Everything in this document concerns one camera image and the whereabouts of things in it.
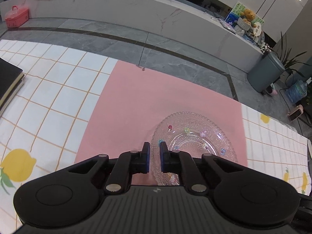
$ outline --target pink mat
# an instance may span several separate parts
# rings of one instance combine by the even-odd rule
[[[238,163],[247,166],[241,104],[229,97],[151,69],[118,61],[99,97],[75,162],[105,153],[142,149],[158,124],[176,112],[199,113],[217,124],[230,140]],[[154,184],[151,175],[134,183]]]

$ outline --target yellow lemon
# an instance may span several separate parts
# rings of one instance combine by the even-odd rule
[[[263,123],[268,124],[270,121],[270,117],[264,115],[263,113],[260,115],[260,119],[263,121]]]
[[[288,171],[288,168],[286,168],[286,172],[285,172],[285,174],[284,174],[283,180],[284,180],[285,182],[288,182],[288,179],[289,179],[289,171]]]
[[[302,187],[301,187],[302,194],[305,194],[305,189],[307,187],[307,184],[308,184],[307,175],[305,173],[302,173]]]
[[[24,149],[14,149],[7,154],[0,167],[10,180],[22,182],[29,178],[36,161]]]

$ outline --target decorative plate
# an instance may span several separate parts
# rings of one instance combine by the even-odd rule
[[[176,174],[161,172],[159,144],[162,141],[168,150],[186,151],[194,158],[211,153],[237,162],[230,141],[215,123],[197,113],[174,113],[158,125],[152,138],[151,168],[158,185],[179,185]]]

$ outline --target gray trash can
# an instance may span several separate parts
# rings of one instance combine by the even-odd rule
[[[257,92],[261,92],[278,79],[283,72],[285,72],[285,68],[282,62],[276,53],[271,52],[251,69],[247,79]]]

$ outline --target gray tile floor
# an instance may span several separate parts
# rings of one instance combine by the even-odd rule
[[[117,36],[120,40],[73,33],[70,32],[71,29]],[[300,120],[291,122],[288,119],[287,105],[291,107],[291,103],[285,95],[283,95],[285,100],[280,94],[273,97],[261,95],[248,83],[245,72],[183,43],[137,29],[80,19],[30,19],[16,31],[5,31],[5,24],[0,24],[0,35],[4,33],[1,39],[50,43],[106,55],[179,77],[232,97],[229,82],[224,75],[182,59],[179,55],[195,59],[224,74],[230,74],[239,102],[295,127],[299,133],[302,129],[306,137],[312,136],[312,128],[305,123]],[[176,55],[144,47],[145,43],[154,48],[170,51],[171,54],[174,52]],[[276,84],[278,91],[283,89],[283,84],[280,83],[280,85]]]

